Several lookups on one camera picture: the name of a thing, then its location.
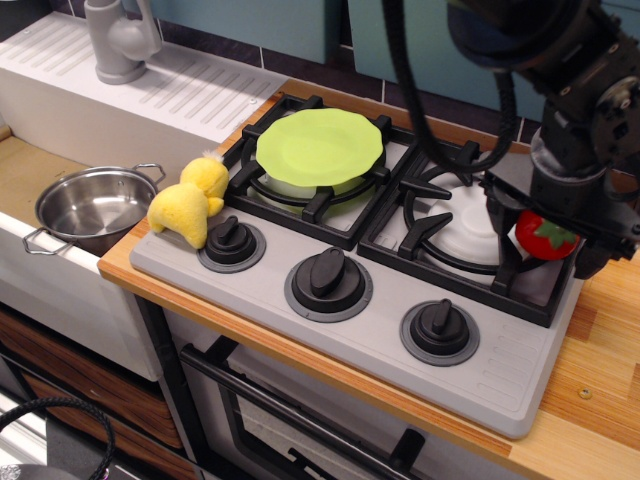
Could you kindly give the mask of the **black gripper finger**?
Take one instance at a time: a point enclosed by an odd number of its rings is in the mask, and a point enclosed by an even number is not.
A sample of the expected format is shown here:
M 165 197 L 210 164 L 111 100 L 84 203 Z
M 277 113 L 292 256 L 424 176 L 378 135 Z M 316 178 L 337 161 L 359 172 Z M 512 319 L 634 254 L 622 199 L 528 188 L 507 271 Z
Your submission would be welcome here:
M 507 237 L 519 218 L 520 202 L 501 192 L 487 192 L 486 208 L 495 233 Z
M 574 276 L 587 280 L 602 270 L 609 261 L 619 260 L 620 239 L 616 237 L 588 238 L 579 249 Z

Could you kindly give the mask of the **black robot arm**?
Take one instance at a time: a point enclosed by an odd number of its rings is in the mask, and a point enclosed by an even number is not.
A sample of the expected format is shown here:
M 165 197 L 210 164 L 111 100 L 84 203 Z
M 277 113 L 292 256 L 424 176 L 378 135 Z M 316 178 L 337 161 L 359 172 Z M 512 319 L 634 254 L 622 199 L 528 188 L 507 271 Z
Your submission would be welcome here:
M 467 59 L 521 75 L 545 99 L 529 155 L 490 168 L 488 194 L 579 235 L 579 279 L 631 258 L 638 191 L 615 189 L 610 173 L 639 169 L 637 40 L 597 1 L 454 1 L 447 16 Z

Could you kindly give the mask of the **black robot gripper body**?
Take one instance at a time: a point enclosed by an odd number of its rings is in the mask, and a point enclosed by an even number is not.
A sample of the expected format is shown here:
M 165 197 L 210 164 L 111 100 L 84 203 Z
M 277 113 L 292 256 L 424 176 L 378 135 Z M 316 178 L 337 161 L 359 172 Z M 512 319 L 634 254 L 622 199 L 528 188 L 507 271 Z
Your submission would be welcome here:
M 487 171 L 505 197 L 579 235 L 587 251 L 606 260 L 630 259 L 639 247 L 639 215 L 610 198 L 606 170 L 562 164 L 547 149 L 506 155 Z

